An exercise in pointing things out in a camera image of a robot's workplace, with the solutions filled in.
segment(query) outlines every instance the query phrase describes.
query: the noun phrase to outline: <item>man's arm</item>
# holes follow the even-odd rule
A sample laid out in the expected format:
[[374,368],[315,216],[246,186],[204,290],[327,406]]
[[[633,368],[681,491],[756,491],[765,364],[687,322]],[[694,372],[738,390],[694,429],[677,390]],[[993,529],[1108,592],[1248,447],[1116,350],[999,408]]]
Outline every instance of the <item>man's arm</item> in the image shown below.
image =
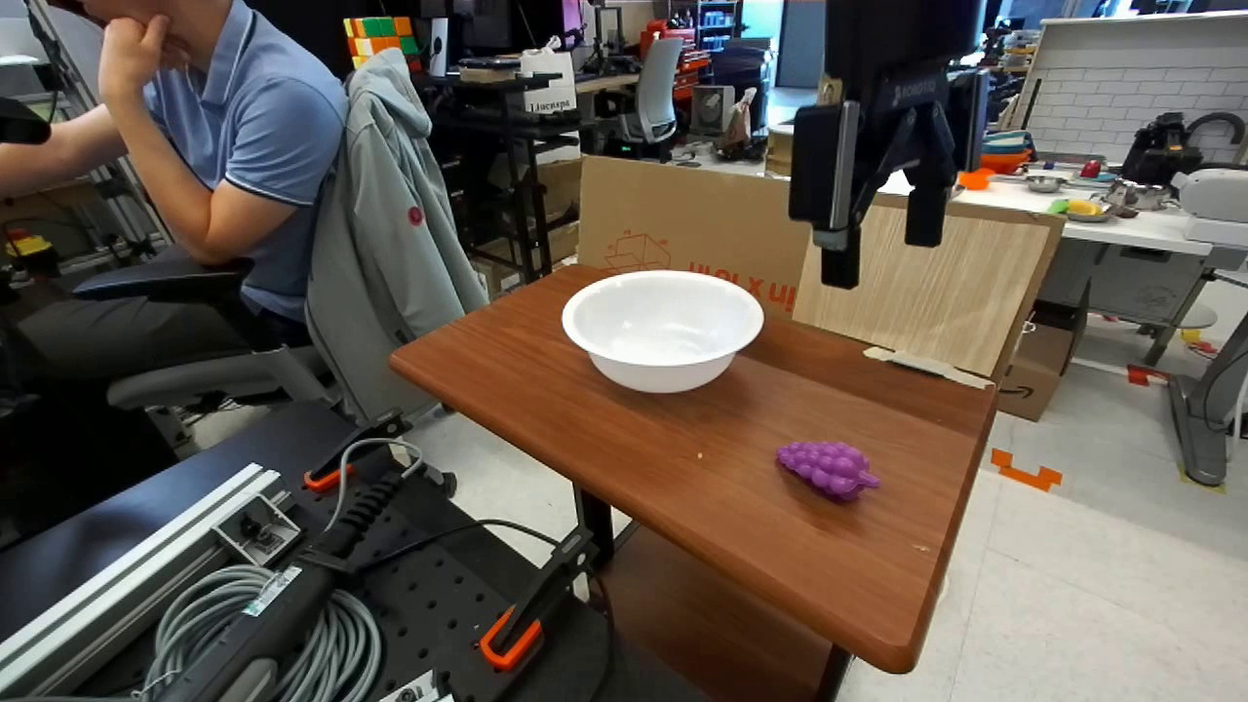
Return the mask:
[[207,190],[150,122],[140,87],[161,65],[168,20],[114,20],[102,49],[102,100],[126,139],[154,216],[196,260],[231,260],[266,243],[297,208],[248,195],[235,185]]
[[51,124],[44,143],[0,143],[0,195],[40,190],[126,156],[109,108]]
[[289,203],[239,190],[235,185],[207,190],[140,99],[114,99],[109,108],[150,208],[196,260],[215,265],[243,257],[297,209]]

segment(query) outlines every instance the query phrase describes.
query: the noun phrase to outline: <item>wall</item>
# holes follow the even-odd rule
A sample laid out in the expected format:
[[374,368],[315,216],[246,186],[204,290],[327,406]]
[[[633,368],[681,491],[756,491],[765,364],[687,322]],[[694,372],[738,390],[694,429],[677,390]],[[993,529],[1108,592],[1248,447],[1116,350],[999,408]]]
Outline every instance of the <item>wall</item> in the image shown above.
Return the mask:
[[1117,164],[1159,114],[1248,117],[1248,17],[1050,20],[1038,72],[1011,124],[1041,153],[1099,153]]
[[744,0],[740,8],[744,36],[766,36],[770,47],[778,42],[778,20],[783,20],[783,0]]

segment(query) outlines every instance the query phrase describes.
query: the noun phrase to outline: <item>cardboard box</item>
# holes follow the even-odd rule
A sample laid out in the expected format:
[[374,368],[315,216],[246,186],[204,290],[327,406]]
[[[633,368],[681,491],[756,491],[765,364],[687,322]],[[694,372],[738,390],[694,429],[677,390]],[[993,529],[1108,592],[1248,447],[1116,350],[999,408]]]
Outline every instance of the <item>cardboard box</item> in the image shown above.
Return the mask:
[[577,224],[565,224],[558,231],[544,235],[549,243],[549,265],[561,270],[561,265],[577,265],[577,237],[582,237],[582,228]]
[[776,124],[766,133],[765,170],[766,174],[789,174],[791,170],[791,124]]
[[808,243],[778,179],[603,156],[582,164],[582,265],[718,274],[789,315]]
[[1046,417],[1058,381],[1075,350],[1075,338],[1085,330],[1080,307],[1050,307],[1038,306],[1034,319],[1025,322],[1025,337],[1019,345],[1019,355],[999,381],[999,408],[1038,423]]
[[582,156],[536,164],[544,220],[582,209]]

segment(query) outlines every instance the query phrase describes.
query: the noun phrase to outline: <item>gray jacket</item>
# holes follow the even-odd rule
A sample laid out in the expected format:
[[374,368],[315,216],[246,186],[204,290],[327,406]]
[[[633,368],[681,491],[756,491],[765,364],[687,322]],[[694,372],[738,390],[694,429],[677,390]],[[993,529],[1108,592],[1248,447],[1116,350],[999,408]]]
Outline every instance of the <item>gray jacket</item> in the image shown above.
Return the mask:
[[361,426],[436,408],[388,372],[388,350],[487,299],[428,133],[402,49],[349,79],[348,139],[315,220],[306,328]]

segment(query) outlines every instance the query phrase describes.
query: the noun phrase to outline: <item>blue shirt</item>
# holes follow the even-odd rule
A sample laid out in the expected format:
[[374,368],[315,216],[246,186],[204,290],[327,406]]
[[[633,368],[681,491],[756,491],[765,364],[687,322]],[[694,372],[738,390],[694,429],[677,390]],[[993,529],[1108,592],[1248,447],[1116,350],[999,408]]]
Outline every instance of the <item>blue shirt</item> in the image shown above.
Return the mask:
[[341,82],[235,0],[207,74],[161,72],[146,108],[204,186],[220,179],[297,208],[254,255],[243,298],[304,319],[321,185],[348,127]]

